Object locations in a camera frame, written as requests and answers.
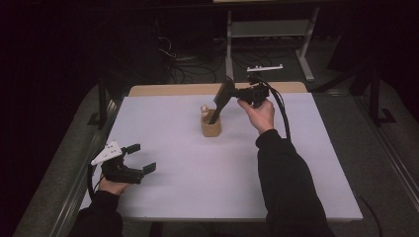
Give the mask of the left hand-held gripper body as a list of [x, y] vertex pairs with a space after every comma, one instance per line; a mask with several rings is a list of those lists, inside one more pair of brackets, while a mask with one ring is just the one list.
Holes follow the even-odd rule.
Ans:
[[140, 184], [145, 175], [142, 170], [132, 169], [124, 164], [126, 155], [125, 147], [120, 147], [114, 140], [105, 145], [103, 150], [91, 161], [91, 165], [100, 165], [102, 174], [108, 181]]

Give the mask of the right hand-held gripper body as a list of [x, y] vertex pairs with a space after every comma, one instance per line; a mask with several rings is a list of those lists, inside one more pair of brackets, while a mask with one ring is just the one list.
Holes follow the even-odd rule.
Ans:
[[278, 106], [282, 108], [284, 104], [281, 94], [262, 78], [261, 72], [280, 70], [283, 68], [284, 66], [282, 64], [277, 66], [248, 67], [246, 71], [248, 72], [247, 79], [250, 86], [248, 88], [242, 89], [243, 95], [240, 100], [246, 101], [254, 108], [259, 108], [262, 105], [262, 102], [267, 99], [270, 94], [273, 94]]

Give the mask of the black kitchen cleaver knife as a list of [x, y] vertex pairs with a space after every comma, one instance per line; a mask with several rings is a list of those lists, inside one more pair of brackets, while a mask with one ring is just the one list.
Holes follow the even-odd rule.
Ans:
[[209, 124], [215, 124], [222, 109], [226, 106], [226, 104], [231, 99], [231, 94], [235, 90], [235, 83], [234, 80], [230, 77], [227, 77], [225, 81], [219, 87], [217, 94], [215, 95], [213, 101], [216, 104], [216, 109], [209, 120]]

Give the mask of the wooden utensil holder cup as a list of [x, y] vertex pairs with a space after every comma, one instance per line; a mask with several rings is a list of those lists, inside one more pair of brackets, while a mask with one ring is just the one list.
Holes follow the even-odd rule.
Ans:
[[201, 128], [205, 137], [217, 137], [221, 134], [220, 119], [210, 123], [213, 115], [214, 109], [210, 109], [208, 105], [201, 106]]

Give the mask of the person's left hand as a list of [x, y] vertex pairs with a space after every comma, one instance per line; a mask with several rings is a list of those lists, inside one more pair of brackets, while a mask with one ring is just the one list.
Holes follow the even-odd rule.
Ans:
[[123, 194], [128, 187], [127, 183], [115, 183], [108, 181], [104, 176], [101, 177], [99, 182], [99, 190], [111, 193], [116, 196]]

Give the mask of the person's right hand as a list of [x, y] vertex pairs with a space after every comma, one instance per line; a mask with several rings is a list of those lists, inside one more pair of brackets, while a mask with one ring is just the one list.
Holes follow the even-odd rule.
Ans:
[[264, 100], [259, 108], [253, 108], [243, 100], [238, 100], [237, 104], [245, 111], [251, 124], [257, 129], [259, 134], [275, 128], [275, 109], [271, 101]]

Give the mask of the black metal stand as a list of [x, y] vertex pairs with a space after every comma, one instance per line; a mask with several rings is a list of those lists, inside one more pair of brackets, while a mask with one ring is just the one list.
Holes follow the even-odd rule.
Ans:
[[108, 96], [108, 81], [103, 73], [99, 75], [98, 80], [98, 110], [91, 114], [88, 125], [96, 125], [102, 129], [108, 119], [108, 107], [111, 99]]
[[373, 65], [370, 86], [369, 116], [377, 127], [381, 127], [383, 123], [395, 122], [395, 118], [388, 109], [381, 109], [379, 107], [379, 86], [380, 79], [377, 67]]

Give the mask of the white metal desk frame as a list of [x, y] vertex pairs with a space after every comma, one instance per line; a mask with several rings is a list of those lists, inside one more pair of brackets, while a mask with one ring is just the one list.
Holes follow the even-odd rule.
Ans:
[[303, 37], [302, 46], [294, 53], [306, 81], [313, 81], [314, 76], [306, 61], [307, 52], [320, 8], [315, 7], [308, 19], [297, 20], [265, 20], [265, 21], [233, 21], [232, 12], [227, 12], [226, 23], [226, 57], [225, 69], [227, 76], [233, 76], [231, 42], [233, 39], [263, 37]]

